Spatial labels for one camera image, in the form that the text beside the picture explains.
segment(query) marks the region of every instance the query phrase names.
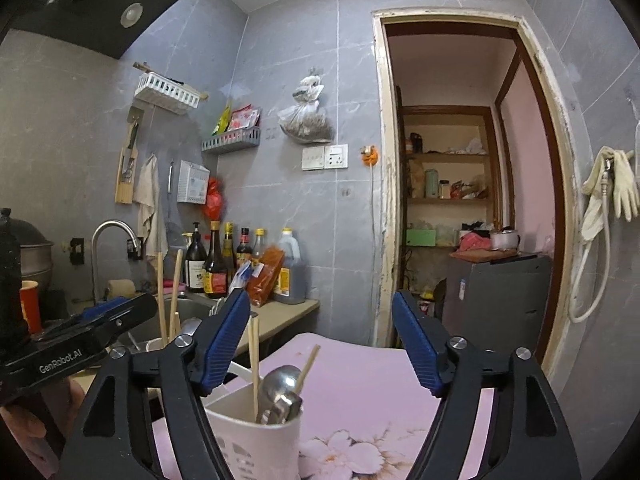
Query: range hood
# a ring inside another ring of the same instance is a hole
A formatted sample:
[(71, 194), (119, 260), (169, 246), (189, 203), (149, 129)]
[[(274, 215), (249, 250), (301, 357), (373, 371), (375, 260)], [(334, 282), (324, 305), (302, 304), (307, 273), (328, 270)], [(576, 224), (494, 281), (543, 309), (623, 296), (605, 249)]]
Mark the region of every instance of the range hood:
[(119, 59), (177, 0), (25, 0), (10, 26)]

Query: kitchen counter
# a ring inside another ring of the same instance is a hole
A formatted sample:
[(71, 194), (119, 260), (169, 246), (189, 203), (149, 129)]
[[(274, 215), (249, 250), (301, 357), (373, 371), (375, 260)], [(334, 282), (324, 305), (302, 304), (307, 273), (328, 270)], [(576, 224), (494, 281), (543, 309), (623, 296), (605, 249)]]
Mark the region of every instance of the kitchen counter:
[[(318, 300), (306, 300), (304, 303), (297, 305), (287, 305), (280, 303), (279, 301), (270, 301), (256, 312), (260, 317), (260, 341), (265, 341), (275, 336), (281, 330), (284, 330), (287, 326), (292, 325), (297, 320), (311, 314), (314, 310), (320, 307)], [(240, 343), (236, 349), (236, 356), (244, 353), (248, 350), (248, 336), (246, 330), (240, 338)], [(96, 368), (90, 368), (78, 372), (73, 378), (80, 383), (82, 389), (87, 391), (89, 386), (94, 380), (97, 371)]]

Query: metal screw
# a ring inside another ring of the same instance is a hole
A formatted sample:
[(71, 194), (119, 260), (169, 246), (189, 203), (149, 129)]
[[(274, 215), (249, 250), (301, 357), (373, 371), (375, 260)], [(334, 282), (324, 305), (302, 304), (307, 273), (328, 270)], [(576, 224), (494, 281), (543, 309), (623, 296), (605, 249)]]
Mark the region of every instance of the metal screw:
[(179, 336), (176, 336), (174, 339), (175, 345), (180, 348), (185, 348), (189, 346), (192, 342), (193, 342), (193, 337), (191, 337), (189, 334), (180, 334)]
[(521, 346), (516, 349), (516, 355), (523, 361), (526, 361), (527, 359), (531, 359), (531, 350), (529, 350), (528, 348), (524, 348), (524, 346)]
[(449, 344), (456, 350), (463, 350), (466, 348), (466, 339), (457, 335), (449, 339)]
[(124, 348), (124, 346), (116, 346), (109, 352), (109, 357), (111, 359), (120, 359), (121, 357), (124, 357), (126, 353), (127, 349)]

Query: pink tablecloth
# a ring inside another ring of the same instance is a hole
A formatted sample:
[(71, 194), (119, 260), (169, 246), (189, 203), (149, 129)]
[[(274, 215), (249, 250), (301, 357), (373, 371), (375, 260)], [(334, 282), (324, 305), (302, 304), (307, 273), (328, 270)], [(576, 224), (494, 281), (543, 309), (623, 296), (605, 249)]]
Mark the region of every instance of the pink tablecloth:
[[(302, 368), (322, 348), (302, 397), (300, 476), (310, 480), (403, 480), (434, 419), (439, 400), (418, 384), (404, 350), (352, 345), (306, 333), (260, 362), (260, 375), (285, 364)], [(230, 391), (242, 379), (231, 381)], [(492, 390), (483, 390), (461, 480), (478, 472), (489, 426)], [(180, 479), (164, 419), (154, 423), (162, 471)]]

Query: orange plug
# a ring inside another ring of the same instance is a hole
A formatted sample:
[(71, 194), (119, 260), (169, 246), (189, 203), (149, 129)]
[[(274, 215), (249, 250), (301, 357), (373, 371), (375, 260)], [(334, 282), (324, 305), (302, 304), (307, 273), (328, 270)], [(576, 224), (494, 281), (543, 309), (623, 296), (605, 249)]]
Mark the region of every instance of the orange plug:
[(365, 146), (360, 150), (360, 155), (365, 166), (375, 166), (378, 162), (378, 150), (375, 146)]

